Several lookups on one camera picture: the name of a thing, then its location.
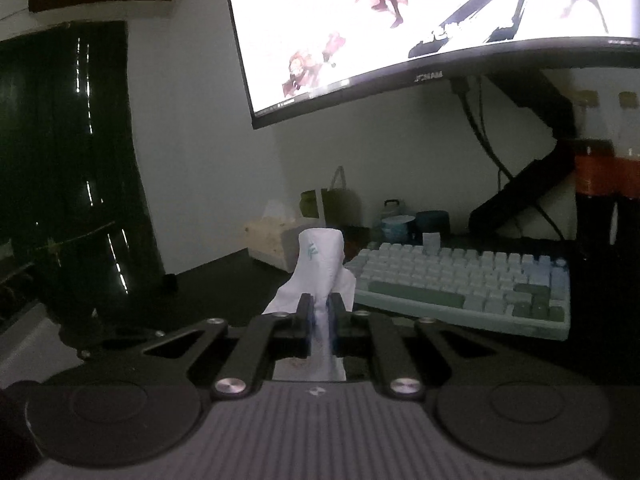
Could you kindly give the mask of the cola bottle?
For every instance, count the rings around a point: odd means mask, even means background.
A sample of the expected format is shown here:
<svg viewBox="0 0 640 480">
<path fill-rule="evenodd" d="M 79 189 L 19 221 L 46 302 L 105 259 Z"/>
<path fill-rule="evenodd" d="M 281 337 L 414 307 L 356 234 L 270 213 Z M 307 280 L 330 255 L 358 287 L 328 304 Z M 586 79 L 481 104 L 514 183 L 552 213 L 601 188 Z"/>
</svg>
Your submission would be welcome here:
<svg viewBox="0 0 640 480">
<path fill-rule="evenodd" d="M 610 246 L 615 204 L 614 148 L 598 92 L 578 91 L 576 104 L 576 240 L 584 252 L 602 252 Z"/>
<path fill-rule="evenodd" d="M 621 252 L 639 249 L 639 98 L 622 91 L 620 122 L 614 136 L 617 232 L 615 245 Z"/>
</svg>

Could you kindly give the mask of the white cloth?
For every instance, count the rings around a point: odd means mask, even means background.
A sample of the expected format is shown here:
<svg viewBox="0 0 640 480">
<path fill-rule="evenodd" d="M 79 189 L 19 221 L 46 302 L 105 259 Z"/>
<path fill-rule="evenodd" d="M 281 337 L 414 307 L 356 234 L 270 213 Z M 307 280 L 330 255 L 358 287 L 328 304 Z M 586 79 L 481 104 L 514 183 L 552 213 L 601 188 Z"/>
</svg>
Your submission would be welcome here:
<svg viewBox="0 0 640 480">
<path fill-rule="evenodd" d="M 344 237 L 329 228 L 306 229 L 298 236 L 299 254 L 291 278 L 276 292 L 265 314 L 293 313 L 298 300 L 308 294 L 314 300 L 314 327 L 310 356 L 276 362 L 272 378 L 285 382 L 341 382 L 346 378 L 343 360 L 331 349 L 329 310 L 326 302 L 337 292 L 346 310 L 352 310 L 356 278 L 343 266 Z"/>
</svg>

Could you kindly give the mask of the dark teal mug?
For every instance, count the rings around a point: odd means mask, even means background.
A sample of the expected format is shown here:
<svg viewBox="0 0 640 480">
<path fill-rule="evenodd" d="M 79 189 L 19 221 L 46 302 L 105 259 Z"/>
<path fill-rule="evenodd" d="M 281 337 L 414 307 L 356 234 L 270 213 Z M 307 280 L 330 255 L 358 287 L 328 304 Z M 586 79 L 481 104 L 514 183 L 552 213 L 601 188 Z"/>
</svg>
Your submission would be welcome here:
<svg viewBox="0 0 640 480">
<path fill-rule="evenodd" d="M 444 210 L 426 210 L 416 213 L 413 238 L 416 244 L 422 244 L 424 233 L 438 233 L 440 242 L 447 246 L 450 241 L 450 218 Z"/>
</svg>

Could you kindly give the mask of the left cola bottle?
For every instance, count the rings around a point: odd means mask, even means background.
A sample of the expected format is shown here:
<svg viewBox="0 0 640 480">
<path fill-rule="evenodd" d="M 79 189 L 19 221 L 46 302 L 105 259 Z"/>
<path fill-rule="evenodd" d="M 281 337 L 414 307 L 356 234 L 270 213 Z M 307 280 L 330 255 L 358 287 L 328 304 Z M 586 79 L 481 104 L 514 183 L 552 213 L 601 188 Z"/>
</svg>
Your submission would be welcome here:
<svg viewBox="0 0 640 480">
<path fill-rule="evenodd" d="M 615 204 L 614 148 L 598 92 L 578 91 L 576 104 L 576 240 L 584 252 L 602 252 L 610 246 Z"/>
</svg>

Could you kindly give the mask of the wooden tissue box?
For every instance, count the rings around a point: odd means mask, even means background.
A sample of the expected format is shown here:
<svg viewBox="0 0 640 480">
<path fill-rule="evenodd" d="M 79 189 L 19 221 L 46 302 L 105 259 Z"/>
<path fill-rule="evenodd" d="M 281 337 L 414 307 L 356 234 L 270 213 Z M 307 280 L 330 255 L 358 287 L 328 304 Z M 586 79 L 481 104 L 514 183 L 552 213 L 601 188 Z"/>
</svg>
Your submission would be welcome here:
<svg viewBox="0 0 640 480">
<path fill-rule="evenodd" d="M 299 234 L 317 226 L 318 218 L 302 217 L 288 204 L 270 200 L 259 218 L 244 224 L 242 233 L 253 259 L 292 273 L 299 253 Z"/>
</svg>

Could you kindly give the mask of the curved computer monitor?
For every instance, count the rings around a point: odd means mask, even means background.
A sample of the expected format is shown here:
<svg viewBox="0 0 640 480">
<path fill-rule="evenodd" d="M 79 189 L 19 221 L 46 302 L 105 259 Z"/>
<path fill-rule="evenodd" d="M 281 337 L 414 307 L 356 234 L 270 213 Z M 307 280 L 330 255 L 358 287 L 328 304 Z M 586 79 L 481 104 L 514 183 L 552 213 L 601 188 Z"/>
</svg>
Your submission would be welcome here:
<svg viewBox="0 0 640 480">
<path fill-rule="evenodd" d="M 441 79 L 639 63 L 639 0 L 228 5 L 255 128 Z"/>
</svg>

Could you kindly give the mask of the right cola bottle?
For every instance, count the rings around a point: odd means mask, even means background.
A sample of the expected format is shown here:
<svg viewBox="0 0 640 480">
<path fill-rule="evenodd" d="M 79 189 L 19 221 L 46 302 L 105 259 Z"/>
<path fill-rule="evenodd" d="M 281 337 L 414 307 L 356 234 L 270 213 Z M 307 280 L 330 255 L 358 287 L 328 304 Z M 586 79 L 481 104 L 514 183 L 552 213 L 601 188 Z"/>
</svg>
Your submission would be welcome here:
<svg viewBox="0 0 640 480">
<path fill-rule="evenodd" d="M 615 245 L 621 252 L 639 249 L 639 98 L 622 91 L 620 122 L 614 136 L 617 232 Z"/>
</svg>

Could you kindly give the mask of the red box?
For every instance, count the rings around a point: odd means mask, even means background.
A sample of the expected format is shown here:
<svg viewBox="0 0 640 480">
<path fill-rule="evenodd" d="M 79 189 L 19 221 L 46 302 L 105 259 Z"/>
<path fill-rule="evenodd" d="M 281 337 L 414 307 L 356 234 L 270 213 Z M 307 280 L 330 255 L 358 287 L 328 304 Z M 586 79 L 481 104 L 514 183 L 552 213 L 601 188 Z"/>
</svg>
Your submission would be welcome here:
<svg viewBox="0 0 640 480">
<path fill-rule="evenodd" d="M 345 260 L 350 261 L 372 242 L 372 230 L 366 226 L 342 226 Z"/>
</svg>

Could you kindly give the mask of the green paper bag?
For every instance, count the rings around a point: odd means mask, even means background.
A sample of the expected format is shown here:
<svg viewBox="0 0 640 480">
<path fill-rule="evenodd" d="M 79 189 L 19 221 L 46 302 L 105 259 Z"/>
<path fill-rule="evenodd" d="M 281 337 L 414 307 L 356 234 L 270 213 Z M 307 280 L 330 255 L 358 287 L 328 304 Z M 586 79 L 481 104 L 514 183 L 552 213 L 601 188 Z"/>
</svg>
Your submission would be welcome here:
<svg viewBox="0 0 640 480">
<path fill-rule="evenodd" d="M 358 194 L 347 185 L 343 166 L 336 168 L 330 185 L 321 189 L 321 203 L 327 226 L 362 226 L 362 203 Z M 300 194 L 299 210 L 304 218 L 320 218 L 315 190 Z"/>
</svg>

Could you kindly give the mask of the white blue mechanical keyboard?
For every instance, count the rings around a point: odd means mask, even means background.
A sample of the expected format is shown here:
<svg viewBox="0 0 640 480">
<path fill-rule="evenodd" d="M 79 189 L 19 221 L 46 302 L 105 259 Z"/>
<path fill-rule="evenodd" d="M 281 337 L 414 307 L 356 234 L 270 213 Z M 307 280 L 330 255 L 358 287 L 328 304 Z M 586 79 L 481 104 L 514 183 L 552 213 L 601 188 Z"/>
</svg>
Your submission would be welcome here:
<svg viewBox="0 0 640 480">
<path fill-rule="evenodd" d="M 361 307 L 510 335 L 563 341 L 570 334 L 570 269 L 558 240 L 372 244 L 346 269 Z"/>
</svg>

